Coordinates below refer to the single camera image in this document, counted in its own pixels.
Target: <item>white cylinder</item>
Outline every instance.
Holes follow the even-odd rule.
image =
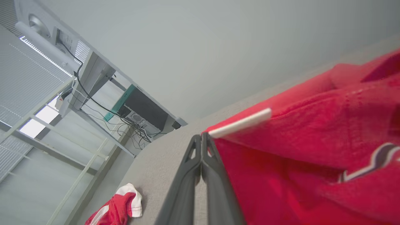
[[[19,21],[15,24],[15,28],[19,30],[21,33],[26,35],[29,38],[29,41],[32,41],[38,49],[43,49],[45,52],[49,52],[54,57],[57,57],[62,63],[60,66],[65,64],[74,70],[78,71],[79,64],[76,63],[71,57],[66,56],[63,52],[61,52],[57,47],[52,45],[46,39],[44,39],[40,34],[36,33],[33,29],[28,27],[23,22]]]

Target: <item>gray fabric surface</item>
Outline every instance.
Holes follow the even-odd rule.
[[[160,137],[146,146],[132,163],[120,186],[132,183],[142,194],[143,217],[131,220],[132,225],[153,224],[164,202],[175,173],[191,137],[207,127],[268,99],[306,78],[291,80],[274,88],[268,88],[232,104],[206,118]],[[203,180],[196,186],[194,224],[207,224],[206,184]]]

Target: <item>red garment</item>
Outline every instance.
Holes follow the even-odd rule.
[[[114,196],[90,216],[85,225],[126,225],[129,217],[142,216],[142,196],[128,183],[120,187]]]
[[[269,121],[215,140],[248,224],[400,224],[400,50],[207,131],[266,108]]]

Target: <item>desk leg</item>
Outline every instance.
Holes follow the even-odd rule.
[[[94,119],[92,119],[90,116],[88,116],[86,113],[83,113],[80,110],[75,109],[72,107],[71,109],[74,111],[76,114],[78,114],[80,117],[82,117],[86,122],[88,122],[90,125],[92,125],[94,128],[99,130],[102,134],[104,134],[107,138],[109,138],[112,142],[114,142],[118,147],[120,147],[123,151],[128,153],[132,157],[136,157],[140,153],[140,150],[134,150],[134,152],[130,152],[128,149],[125,148],[124,145],[122,145],[117,139],[115,139],[108,131],[106,131],[100,124],[98,124]]]

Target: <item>gray floor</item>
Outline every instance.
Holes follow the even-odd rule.
[[[172,132],[174,130],[174,128],[172,127],[173,122],[174,119],[168,117],[164,130],[159,135],[155,136],[153,141],[156,141],[158,138],[162,137],[164,133]],[[134,139],[129,140],[125,147],[128,150],[138,148],[139,141],[139,137],[134,136]],[[148,143],[145,141],[141,141],[140,144],[143,148]],[[111,169],[107,172],[104,180],[97,187],[97,190],[95,191],[92,200],[83,210],[82,216],[79,219],[78,224],[84,224],[94,212],[100,209],[114,195],[115,191],[118,188],[118,185],[121,183],[122,178],[128,171],[133,160],[134,159],[130,157],[126,152],[121,151],[114,164],[111,166]]]

